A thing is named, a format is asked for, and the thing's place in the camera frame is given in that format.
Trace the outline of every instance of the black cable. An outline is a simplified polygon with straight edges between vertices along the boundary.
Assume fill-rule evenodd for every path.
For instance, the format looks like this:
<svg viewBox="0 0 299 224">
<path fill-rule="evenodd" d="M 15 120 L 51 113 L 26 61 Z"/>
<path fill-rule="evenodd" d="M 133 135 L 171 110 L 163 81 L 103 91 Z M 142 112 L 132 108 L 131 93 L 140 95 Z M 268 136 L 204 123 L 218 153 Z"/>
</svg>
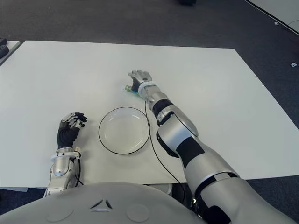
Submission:
<svg viewBox="0 0 299 224">
<path fill-rule="evenodd" d="M 288 23 L 287 25 L 290 25 L 291 23 L 293 23 L 293 22 L 297 22 L 297 21 L 299 21 L 299 20 L 294 20 L 294 21 Z"/>
<path fill-rule="evenodd" d="M 164 169 L 178 182 L 178 184 L 180 185 L 180 187 L 182 188 L 183 190 L 183 193 L 184 193 L 184 196 L 183 196 L 183 200 L 182 200 L 182 204 L 184 204 L 184 200 L 185 200 L 185 189 L 183 187 L 183 185 L 181 184 L 181 182 L 164 166 L 164 164 L 161 162 L 161 160 L 159 159 L 157 153 L 156 153 L 156 150 L 154 148 L 154 144 L 153 144 L 153 140 L 151 138 L 151 134 L 150 134 L 150 121 L 148 119 L 148 114 L 146 112 L 146 102 L 144 102 L 144 110 L 145 110 L 145 116 L 146 116 L 146 119 L 148 121 L 148 125 L 149 125 L 149 139 L 150 139 L 150 142 L 151 142 L 151 146 L 153 147 L 153 150 L 154 150 L 154 153 L 155 153 L 155 156 L 157 157 L 158 161 L 160 162 L 160 164 L 162 165 L 162 167 L 164 167 Z"/>
<path fill-rule="evenodd" d="M 78 186 L 79 183 L 81 183 L 82 185 L 84 185 L 81 181 L 80 181 L 80 175 L 81 175 L 81 162 L 80 162 L 80 159 L 78 159 L 78 166 L 79 166 L 79 171 L 78 171 L 78 177 L 75 175 L 75 178 L 77 179 L 77 182 L 76 182 L 76 186 Z"/>
<path fill-rule="evenodd" d="M 77 178 L 77 175 L 75 175 L 75 178 L 77 179 L 77 181 L 78 181 L 79 183 L 81 183 L 82 185 L 84 185 L 84 184 Z"/>
</svg>

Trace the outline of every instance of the table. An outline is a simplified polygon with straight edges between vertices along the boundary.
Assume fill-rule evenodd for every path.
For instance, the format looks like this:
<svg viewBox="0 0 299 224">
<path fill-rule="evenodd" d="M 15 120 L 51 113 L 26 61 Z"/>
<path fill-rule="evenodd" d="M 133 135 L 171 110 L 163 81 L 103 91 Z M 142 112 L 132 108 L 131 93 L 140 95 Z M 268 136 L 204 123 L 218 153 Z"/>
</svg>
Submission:
<svg viewBox="0 0 299 224">
<path fill-rule="evenodd" d="M 110 110 L 144 111 L 143 101 L 123 90 L 135 69 L 150 72 L 201 140 L 242 178 L 298 174 L 298 129 L 233 49 L 26 41 L 0 67 L 0 186 L 47 186 L 58 124 L 69 112 L 89 118 L 74 145 L 83 149 L 84 183 L 175 182 L 150 143 L 115 155 L 98 140 L 99 122 Z M 149 120 L 154 135 L 151 113 Z M 184 182 L 180 161 L 153 139 L 162 162 Z"/>
</svg>

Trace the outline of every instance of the silver robotic arm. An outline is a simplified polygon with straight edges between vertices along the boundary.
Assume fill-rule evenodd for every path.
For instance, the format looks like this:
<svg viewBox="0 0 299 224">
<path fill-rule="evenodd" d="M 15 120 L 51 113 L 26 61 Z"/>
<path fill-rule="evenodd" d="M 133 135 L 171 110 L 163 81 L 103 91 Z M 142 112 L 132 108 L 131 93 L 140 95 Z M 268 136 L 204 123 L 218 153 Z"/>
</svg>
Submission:
<svg viewBox="0 0 299 224">
<path fill-rule="evenodd" d="M 211 224 L 294 224 L 264 201 L 231 166 L 199 139 L 195 125 L 162 93 L 148 72 L 128 74 L 132 90 L 148 103 L 159 129 L 157 140 L 180 158 L 196 200 L 196 212 Z"/>
<path fill-rule="evenodd" d="M 50 182 L 44 197 L 78 185 L 81 153 L 79 148 L 73 149 L 73 143 L 86 121 L 87 118 L 82 113 L 70 113 L 60 121 L 57 133 L 58 150 L 51 158 L 53 165 L 50 169 Z"/>
</svg>

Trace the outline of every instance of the plate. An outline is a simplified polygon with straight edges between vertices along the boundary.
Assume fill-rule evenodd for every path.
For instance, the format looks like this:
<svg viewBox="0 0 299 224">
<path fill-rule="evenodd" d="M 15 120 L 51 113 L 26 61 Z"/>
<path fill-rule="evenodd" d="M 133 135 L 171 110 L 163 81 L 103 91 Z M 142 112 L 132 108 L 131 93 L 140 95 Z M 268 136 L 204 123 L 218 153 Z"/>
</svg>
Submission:
<svg viewBox="0 0 299 224">
<path fill-rule="evenodd" d="M 132 107 L 120 107 L 110 111 L 99 126 L 102 145 L 116 154 L 130 154 L 141 149 L 150 132 L 145 114 Z"/>
</svg>

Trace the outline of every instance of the floor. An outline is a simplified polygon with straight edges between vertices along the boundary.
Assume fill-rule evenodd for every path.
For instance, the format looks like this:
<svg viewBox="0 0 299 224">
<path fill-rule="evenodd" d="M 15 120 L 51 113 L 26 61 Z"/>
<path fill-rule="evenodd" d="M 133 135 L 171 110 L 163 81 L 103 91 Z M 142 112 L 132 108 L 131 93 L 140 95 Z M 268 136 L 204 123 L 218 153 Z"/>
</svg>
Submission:
<svg viewBox="0 0 299 224">
<path fill-rule="evenodd" d="M 299 36 L 243 0 L 0 0 L 9 40 L 105 42 L 234 48 L 299 127 Z M 299 177 L 251 180 L 299 222 Z M 43 195 L 0 190 L 0 214 Z"/>
</svg>

